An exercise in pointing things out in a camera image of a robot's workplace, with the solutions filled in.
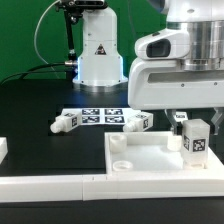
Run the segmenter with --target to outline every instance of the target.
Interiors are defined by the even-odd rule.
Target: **green wall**
[[[128,75],[135,58],[135,35],[130,26],[128,12],[131,12],[136,38],[163,29],[165,16],[157,13],[146,0],[130,0],[131,10],[128,10],[128,0],[107,2],[118,16],[118,51],[124,57],[124,72]],[[35,54],[33,37],[40,16],[51,3],[53,0],[7,0],[1,3],[0,79],[43,64]],[[82,51],[81,29],[82,23],[73,27],[78,54]],[[38,47],[48,62],[60,62],[66,59],[67,42],[62,11],[56,13],[53,8],[47,14],[38,35]]]

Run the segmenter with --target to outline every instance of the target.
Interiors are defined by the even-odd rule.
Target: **cable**
[[[39,57],[39,59],[41,61],[43,61],[45,64],[49,64],[39,53],[39,50],[38,50],[38,47],[37,47],[37,35],[38,35],[38,32],[39,32],[39,28],[40,28],[40,25],[45,17],[45,15],[48,13],[48,11],[55,5],[57,4],[58,2],[60,2],[60,0],[57,0],[55,1],[54,3],[52,3],[46,10],[45,12],[43,13],[43,15],[40,17],[39,19],[39,22],[37,24],[37,27],[36,27],[36,30],[35,30],[35,34],[34,34],[34,48],[35,48],[35,52],[37,54],[37,56]]]
[[[134,27],[133,18],[131,16],[131,0],[127,0],[127,4],[128,4],[128,18],[129,18],[129,23],[130,23],[130,26],[131,26],[132,36],[133,36],[134,41],[136,41],[137,40],[137,33],[136,33],[136,30],[135,30],[135,27]]]
[[[58,63],[51,63],[51,64],[47,64],[47,65],[39,65],[33,68],[30,68],[27,72],[33,72],[36,71],[38,69],[42,69],[42,68],[49,68],[49,67],[56,67],[56,66],[62,66],[65,65],[64,62],[58,62]],[[21,77],[19,79],[24,79],[28,74],[23,74],[21,75]]]
[[[32,72],[32,71],[30,71],[30,72],[16,73],[16,74],[10,75],[10,76],[2,79],[1,82],[0,82],[0,86],[2,84],[4,84],[8,79],[11,79],[11,78],[16,77],[16,76],[22,76],[22,75],[28,75],[28,74],[54,73],[54,72],[55,71],[42,71],[42,72],[41,71],[39,71],[39,72]]]

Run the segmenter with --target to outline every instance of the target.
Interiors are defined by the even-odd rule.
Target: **black sticker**
[[[105,109],[105,115],[123,115],[122,109]]]
[[[106,55],[106,51],[104,50],[104,47],[102,44],[100,44],[100,46],[98,47],[98,49],[96,50],[96,55]]]
[[[205,151],[206,139],[197,139],[193,141],[193,152]]]
[[[73,116],[75,116],[75,114],[68,113],[68,114],[65,114],[64,116],[66,116],[66,117],[73,117]]]
[[[141,115],[141,114],[137,114],[135,117],[137,117],[137,118],[141,118],[141,119],[146,118],[146,116],[145,116],[145,115]]]
[[[124,117],[123,116],[105,117],[105,122],[108,123],[108,124],[123,124],[124,123]]]
[[[176,115],[176,118],[184,119],[185,118],[185,115]]]
[[[83,109],[82,115],[100,115],[100,109]]]
[[[77,124],[77,117],[72,118],[72,127],[75,127]]]
[[[189,151],[190,139],[186,135],[184,135],[184,147]]]
[[[97,116],[82,117],[83,124],[95,124],[95,123],[99,123],[99,122],[100,122],[100,118]]]
[[[143,121],[143,129],[146,129],[148,127],[149,127],[149,120],[146,119],[146,120]]]

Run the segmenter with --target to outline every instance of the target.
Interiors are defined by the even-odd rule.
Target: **warning label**
[[[100,44],[100,46],[98,47],[98,49],[96,50],[96,55],[106,55],[106,51],[104,50],[104,47],[102,44]]]

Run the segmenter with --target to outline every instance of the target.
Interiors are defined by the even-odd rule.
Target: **black table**
[[[65,80],[14,80],[0,86],[0,136],[8,156],[0,176],[105,173],[104,133],[121,126],[80,126],[52,134],[50,124],[63,108],[128,107],[127,91],[77,92]],[[168,130],[163,111],[155,131]],[[189,110],[190,118],[209,120],[211,109]],[[223,160],[224,128],[210,147]],[[216,223],[224,222],[224,198],[176,198],[0,204],[0,223]]]

